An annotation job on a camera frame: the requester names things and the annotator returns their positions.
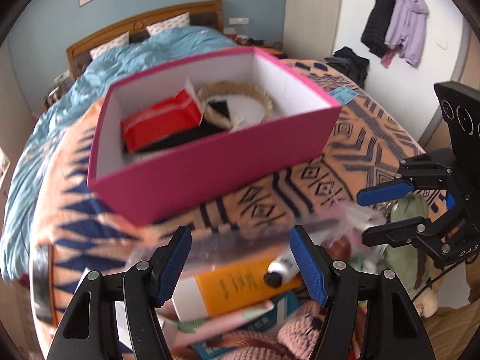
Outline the white tube black cap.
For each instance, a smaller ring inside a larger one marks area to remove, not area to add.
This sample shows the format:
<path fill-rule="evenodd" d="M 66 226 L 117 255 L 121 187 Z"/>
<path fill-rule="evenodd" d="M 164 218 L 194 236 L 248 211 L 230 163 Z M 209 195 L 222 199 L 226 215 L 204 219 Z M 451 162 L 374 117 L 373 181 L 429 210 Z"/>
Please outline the white tube black cap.
<path fill-rule="evenodd" d="M 271 288 L 279 288 L 295 278 L 299 267 L 290 248 L 285 249 L 268 265 L 264 274 L 264 282 Z"/>

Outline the red snack bag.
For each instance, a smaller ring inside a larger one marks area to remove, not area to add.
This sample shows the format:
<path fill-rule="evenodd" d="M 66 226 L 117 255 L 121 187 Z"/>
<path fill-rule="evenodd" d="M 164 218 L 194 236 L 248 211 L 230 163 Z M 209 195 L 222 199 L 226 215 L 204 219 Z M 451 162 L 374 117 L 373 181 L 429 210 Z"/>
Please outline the red snack bag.
<path fill-rule="evenodd" d="M 124 146 L 130 154 L 138 152 L 174 134 L 199 127 L 202 119 L 203 106 L 188 77 L 183 88 L 174 96 L 120 121 Z"/>

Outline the green plush toy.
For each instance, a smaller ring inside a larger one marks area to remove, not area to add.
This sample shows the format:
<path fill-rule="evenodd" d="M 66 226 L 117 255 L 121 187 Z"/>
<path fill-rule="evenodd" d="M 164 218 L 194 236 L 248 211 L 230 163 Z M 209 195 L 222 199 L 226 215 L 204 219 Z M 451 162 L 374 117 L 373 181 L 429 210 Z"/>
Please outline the green plush toy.
<path fill-rule="evenodd" d="M 387 211 L 388 223 L 395 223 L 418 216 L 429 217 L 427 201 L 421 194 L 408 194 L 407 197 L 394 201 Z M 411 297 L 417 313 L 423 318 L 430 318 L 439 308 L 438 298 L 431 288 L 425 290 L 416 298 L 431 277 L 431 264 L 427 256 L 411 244 L 385 250 L 385 266 L 400 278 L 408 295 Z"/>

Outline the orange tube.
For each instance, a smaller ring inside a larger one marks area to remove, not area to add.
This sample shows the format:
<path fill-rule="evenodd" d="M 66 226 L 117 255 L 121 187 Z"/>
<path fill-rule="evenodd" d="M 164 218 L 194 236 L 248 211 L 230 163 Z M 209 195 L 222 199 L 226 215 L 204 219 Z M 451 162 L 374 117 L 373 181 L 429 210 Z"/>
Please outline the orange tube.
<path fill-rule="evenodd" d="M 177 318 L 185 322 L 217 317 L 302 286 L 299 275 L 276 289 L 268 286 L 264 275 L 269 264 L 267 258 L 256 258 L 179 279 L 172 295 Z"/>

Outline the pink crochet item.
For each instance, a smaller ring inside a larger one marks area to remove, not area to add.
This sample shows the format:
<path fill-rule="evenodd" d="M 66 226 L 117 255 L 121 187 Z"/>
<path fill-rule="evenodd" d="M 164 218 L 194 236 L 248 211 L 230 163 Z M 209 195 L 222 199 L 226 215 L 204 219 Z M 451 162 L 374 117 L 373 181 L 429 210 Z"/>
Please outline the pink crochet item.
<path fill-rule="evenodd" d="M 315 301 L 307 301 L 280 327 L 276 335 L 238 330 L 210 339 L 209 349 L 226 348 L 220 359 L 309 359 L 321 336 L 326 312 Z"/>

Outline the blue sachet packet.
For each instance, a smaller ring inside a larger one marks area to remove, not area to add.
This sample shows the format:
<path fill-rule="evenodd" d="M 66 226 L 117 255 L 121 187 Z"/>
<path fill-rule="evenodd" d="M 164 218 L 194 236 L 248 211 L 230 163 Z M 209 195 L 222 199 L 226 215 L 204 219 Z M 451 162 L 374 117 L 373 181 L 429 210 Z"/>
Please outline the blue sachet packet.
<path fill-rule="evenodd" d="M 359 95 L 356 91 L 351 88 L 347 88 L 344 85 L 331 90 L 329 94 L 339 101 L 343 106 L 347 105 Z"/>

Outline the pink cardboard box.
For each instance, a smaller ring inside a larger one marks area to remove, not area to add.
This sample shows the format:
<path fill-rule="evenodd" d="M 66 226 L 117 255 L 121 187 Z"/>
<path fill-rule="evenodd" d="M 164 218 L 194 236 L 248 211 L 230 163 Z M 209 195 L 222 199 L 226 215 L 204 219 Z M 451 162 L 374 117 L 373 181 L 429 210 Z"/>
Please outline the pink cardboard box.
<path fill-rule="evenodd" d="M 187 81 L 199 89 L 222 80 L 260 87 L 272 97 L 272 117 L 259 123 L 258 111 L 242 104 L 244 127 L 128 161 L 120 131 L 124 117 L 170 98 Z M 340 110 L 323 88 L 258 48 L 163 63 L 110 86 L 92 140 L 87 185 L 132 224 L 149 225 L 315 158 Z"/>

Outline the black velvet pouch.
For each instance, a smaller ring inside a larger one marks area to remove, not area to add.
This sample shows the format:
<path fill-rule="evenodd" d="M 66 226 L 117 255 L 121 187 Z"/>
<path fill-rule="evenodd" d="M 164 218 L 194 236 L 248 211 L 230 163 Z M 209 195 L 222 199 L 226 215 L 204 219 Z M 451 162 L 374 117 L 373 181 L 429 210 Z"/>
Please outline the black velvet pouch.
<path fill-rule="evenodd" d="M 210 124 L 207 121 L 202 121 L 202 123 L 198 127 L 175 133 L 162 140 L 156 141 L 144 148 L 141 148 L 140 150 L 137 150 L 137 153 L 141 154 L 151 153 L 159 150 L 167 150 L 174 147 L 182 146 L 191 141 L 196 141 L 205 137 L 209 137 L 216 133 L 223 133 L 225 131 L 227 131 L 227 128 L 218 127 L 216 125 Z"/>

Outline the black jacket hanging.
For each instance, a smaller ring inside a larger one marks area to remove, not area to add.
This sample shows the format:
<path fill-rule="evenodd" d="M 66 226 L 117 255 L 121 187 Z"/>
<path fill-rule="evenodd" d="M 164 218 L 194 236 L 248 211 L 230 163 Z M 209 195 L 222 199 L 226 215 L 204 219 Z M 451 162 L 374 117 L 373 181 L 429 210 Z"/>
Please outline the black jacket hanging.
<path fill-rule="evenodd" d="M 387 53 L 385 45 L 386 32 L 391 22 L 395 0 L 375 0 L 360 41 L 371 54 L 380 59 Z"/>

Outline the lilac hoodie hanging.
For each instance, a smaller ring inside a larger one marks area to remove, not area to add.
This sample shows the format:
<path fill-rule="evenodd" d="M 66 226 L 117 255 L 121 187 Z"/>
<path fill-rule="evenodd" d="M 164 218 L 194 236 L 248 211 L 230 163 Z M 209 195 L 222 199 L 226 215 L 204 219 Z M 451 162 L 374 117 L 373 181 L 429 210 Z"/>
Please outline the lilac hoodie hanging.
<path fill-rule="evenodd" d="M 425 45 L 429 8 L 425 0 L 395 0 L 391 22 L 385 35 L 387 53 L 381 64 L 389 68 L 395 55 L 416 68 Z"/>

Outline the plaid beige headband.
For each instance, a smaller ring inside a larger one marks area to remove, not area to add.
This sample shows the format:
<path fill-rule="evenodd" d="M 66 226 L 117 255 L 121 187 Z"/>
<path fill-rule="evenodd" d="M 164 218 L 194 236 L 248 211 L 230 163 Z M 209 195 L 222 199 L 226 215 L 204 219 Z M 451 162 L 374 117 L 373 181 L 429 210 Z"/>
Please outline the plaid beige headband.
<path fill-rule="evenodd" d="M 244 82 L 225 80 L 204 85 L 198 91 L 203 118 L 216 127 L 232 130 L 262 124 L 272 117 L 274 101 L 261 88 Z M 213 108 L 213 102 L 225 100 L 229 116 Z"/>

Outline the black cloth swatch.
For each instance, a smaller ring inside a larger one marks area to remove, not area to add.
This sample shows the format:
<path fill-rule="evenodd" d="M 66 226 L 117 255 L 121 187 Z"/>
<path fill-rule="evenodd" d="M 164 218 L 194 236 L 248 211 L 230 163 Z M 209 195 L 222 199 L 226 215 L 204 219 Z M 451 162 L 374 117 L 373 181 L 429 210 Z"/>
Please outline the black cloth swatch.
<path fill-rule="evenodd" d="M 230 120 L 230 109 L 226 99 L 213 99 L 208 102 L 208 111 L 212 118 Z"/>

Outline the wooden bed headboard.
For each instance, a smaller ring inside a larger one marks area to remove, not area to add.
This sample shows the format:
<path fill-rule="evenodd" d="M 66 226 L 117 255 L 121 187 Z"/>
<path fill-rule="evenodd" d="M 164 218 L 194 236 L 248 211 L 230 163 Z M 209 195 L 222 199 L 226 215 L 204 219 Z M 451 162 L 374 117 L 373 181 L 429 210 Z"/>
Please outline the wooden bed headboard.
<path fill-rule="evenodd" d="M 92 49 L 100 47 L 124 33 L 129 33 L 132 42 L 141 42 L 148 35 L 147 26 L 184 13 L 190 14 L 192 25 L 210 27 L 220 33 L 224 31 L 223 0 L 186 2 L 149 10 L 102 28 L 68 47 L 66 56 L 71 77 L 76 80 L 83 74 L 92 61 L 89 55 Z"/>

